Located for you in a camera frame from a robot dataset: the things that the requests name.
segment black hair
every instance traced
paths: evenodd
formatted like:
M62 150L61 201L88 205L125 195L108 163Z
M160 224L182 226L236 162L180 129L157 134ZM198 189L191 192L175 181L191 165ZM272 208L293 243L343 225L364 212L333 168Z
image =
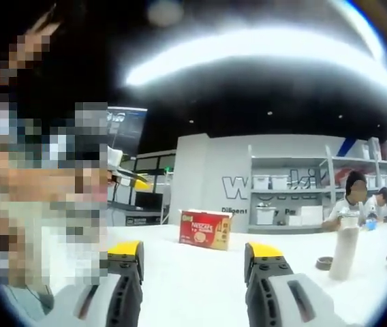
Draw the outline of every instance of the black hair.
M75 142L74 149L67 152L65 164L69 164L69 159L97 160L100 144L106 142L107 136L93 135L93 126L80 130L75 116L80 111L105 113L107 109L104 105L107 90L104 20L98 22L102 15L95 14L95 9L99 7L93 4L89 8L88 4L94 3L92 0L47 1L50 4L35 14L39 18L52 8L40 28L54 22L61 25L51 35L49 50L39 58L42 60L34 60L27 69L21 69L16 81L6 90L12 98L9 103L10 112L15 116L17 143L25 145L35 164L40 163L50 136L67 130ZM27 23L27 29L34 23L35 19ZM37 135L26 134L28 125L36 128L37 133L32 134Z
M377 192L376 195L382 196L382 197L383 197L383 200L386 201L386 205L387 205L387 187L382 187L382 188Z
M347 196L351 193L351 187L356 181L364 181L366 184L366 177L363 173L358 172L356 170L352 170L346 178L345 191Z

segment nescafe box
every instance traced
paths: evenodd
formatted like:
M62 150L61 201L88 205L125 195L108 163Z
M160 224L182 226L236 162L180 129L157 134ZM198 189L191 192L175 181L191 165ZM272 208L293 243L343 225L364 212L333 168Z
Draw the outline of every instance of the nescafe box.
M181 211L179 242L226 251L232 217L233 213Z

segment wall lettering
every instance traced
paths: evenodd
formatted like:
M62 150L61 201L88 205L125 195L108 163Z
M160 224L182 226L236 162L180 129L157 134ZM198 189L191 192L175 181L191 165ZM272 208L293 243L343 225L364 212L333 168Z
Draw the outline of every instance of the wall lettering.
M248 177L222 177L223 189L229 200L248 200Z
M233 209L230 207L222 207L223 213L248 213L248 209Z

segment box label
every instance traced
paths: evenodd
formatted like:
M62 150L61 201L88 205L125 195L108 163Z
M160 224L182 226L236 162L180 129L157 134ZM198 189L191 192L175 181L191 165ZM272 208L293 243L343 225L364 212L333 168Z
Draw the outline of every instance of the box label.
M226 250L229 233L228 216L188 212L181 215L180 243Z
M140 217L140 216L134 216L129 217L127 216L125 218L125 225L126 226L152 226L152 225L160 225L160 217L158 216L147 216L147 217Z

